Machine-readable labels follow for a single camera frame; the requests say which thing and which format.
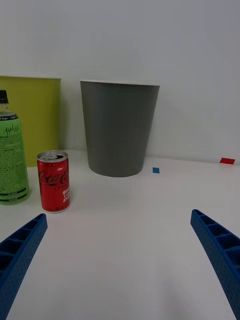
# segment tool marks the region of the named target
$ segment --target yellow-green board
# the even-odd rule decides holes
[[[60,79],[0,76],[9,109],[21,121],[27,167],[37,165],[37,154],[59,148]]]

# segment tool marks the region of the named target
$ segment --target bottle label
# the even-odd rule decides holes
[[[16,115],[1,116],[0,204],[20,200],[27,197],[28,193],[28,175],[20,120]]]

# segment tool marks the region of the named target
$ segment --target coca-cola logo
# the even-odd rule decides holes
[[[38,174],[39,182],[42,185],[47,186],[57,186],[58,184],[65,184],[69,182],[69,173],[68,171],[64,171],[62,174],[48,175],[47,171],[40,171]]]

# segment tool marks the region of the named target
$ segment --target white wall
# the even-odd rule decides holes
[[[148,154],[240,163],[239,0],[3,0],[0,74],[63,77],[61,141],[85,146],[79,79],[160,84]]]

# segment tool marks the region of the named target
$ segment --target wastebasket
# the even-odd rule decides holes
[[[90,169],[109,177],[138,174],[159,86],[92,81],[80,85]]]

